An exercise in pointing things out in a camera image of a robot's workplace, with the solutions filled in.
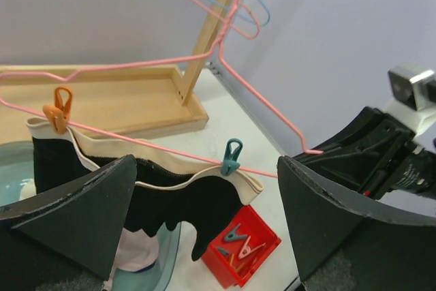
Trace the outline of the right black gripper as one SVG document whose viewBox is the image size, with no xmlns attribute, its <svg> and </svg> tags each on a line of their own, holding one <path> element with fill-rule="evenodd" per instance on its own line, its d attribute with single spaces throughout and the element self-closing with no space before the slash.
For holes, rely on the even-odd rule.
<svg viewBox="0 0 436 291">
<path fill-rule="evenodd" d="M 414 137 L 393 116 L 365 107 L 340 132 L 317 145 L 321 154 L 301 153 L 295 160 L 374 200 L 394 190 L 434 199 L 435 154 Z"/>
</svg>

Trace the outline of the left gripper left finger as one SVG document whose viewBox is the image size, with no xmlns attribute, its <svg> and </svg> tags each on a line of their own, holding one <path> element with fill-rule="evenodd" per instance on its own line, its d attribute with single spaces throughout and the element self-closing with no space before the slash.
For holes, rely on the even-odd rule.
<svg viewBox="0 0 436 291">
<path fill-rule="evenodd" d="M 136 180 L 132 155 L 1 207 L 2 290 L 100 290 Z"/>
</svg>

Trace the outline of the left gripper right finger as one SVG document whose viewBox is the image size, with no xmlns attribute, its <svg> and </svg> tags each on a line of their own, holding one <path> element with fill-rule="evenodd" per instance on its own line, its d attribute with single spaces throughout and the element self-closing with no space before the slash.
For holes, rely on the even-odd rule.
<svg viewBox="0 0 436 291">
<path fill-rule="evenodd" d="M 434 290 L 435 219 L 383 204 L 291 157 L 277 162 L 306 290 Z"/>
</svg>

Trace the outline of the teal clothespin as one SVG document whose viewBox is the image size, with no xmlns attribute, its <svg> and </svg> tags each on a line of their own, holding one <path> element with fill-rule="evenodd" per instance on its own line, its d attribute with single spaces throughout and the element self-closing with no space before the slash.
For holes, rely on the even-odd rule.
<svg viewBox="0 0 436 291">
<path fill-rule="evenodd" d="M 223 256 L 229 256 L 230 252 L 222 247 L 216 247 L 216 249 L 223 255 Z"/>
<path fill-rule="evenodd" d="M 222 176 L 228 177 L 240 168 L 238 158 L 242 149 L 243 142 L 241 140 L 237 138 L 231 138 L 227 141 L 220 168 L 220 173 Z"/>
<path fill-rule="evenodd" d="M 224 237 L 223 241 L 226 243 L 234 242 L 234 241 L 240 241 L 245 240 L 248 235 L 247 234 L 241 234 L 238 232 L 238 229 L 240 228 L 241 223 L 236 224 L 233 229 L 231 229 Z"/>
</svg>

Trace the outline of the black underwear beige waistband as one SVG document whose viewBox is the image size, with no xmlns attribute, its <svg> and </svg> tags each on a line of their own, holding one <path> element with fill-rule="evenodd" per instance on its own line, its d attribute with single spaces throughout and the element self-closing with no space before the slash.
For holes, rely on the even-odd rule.
<svg viewBox="0 0 436 291">
<path fill-rule="evenodd" d="M 117 138 L 92 139 L 69 127 L 56 133 L 50 123 L 26 122 L 33 141 L 34 179 L 44 192 L 82 177 L 125 155 L 136 160 L 136 185 L 125 229 L 155 236 L 162 225 L 173 230 L 186 221 L 196 229 L 191 253 L 196 261 L 235 215 L 264 189 L 255 177 L 221 166 L 181 159 L 169 152 Z"/>
</svg>

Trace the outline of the beige pink underwear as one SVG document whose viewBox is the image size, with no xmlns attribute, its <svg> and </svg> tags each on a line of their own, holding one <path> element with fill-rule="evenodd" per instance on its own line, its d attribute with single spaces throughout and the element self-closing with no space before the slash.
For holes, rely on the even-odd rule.
<svg viewBox="0 0 436 291">
<path fill-rule="evenodd" d="M 36 187 L 33 181 L 29 181 L 23 186 L 20 192 L 20 200 L 25 200 L 37 194 Z"/>
</svg>

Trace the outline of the pink underwear navy trim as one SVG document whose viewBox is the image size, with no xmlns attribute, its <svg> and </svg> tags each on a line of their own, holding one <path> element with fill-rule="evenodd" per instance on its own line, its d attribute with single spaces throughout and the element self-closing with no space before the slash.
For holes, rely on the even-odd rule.
<svg viewBox="0 0 436 291">
<path fill-rule="evenodd" d="M 102 290 L 111 290 L 116 270 L 141 273 L 154 266 L 159 255 L 159 241 L 150 237 L 143 230 L 131 232 L 123 229 L 114 257 L 109 278 L 102 285 Z"/>
</svg>

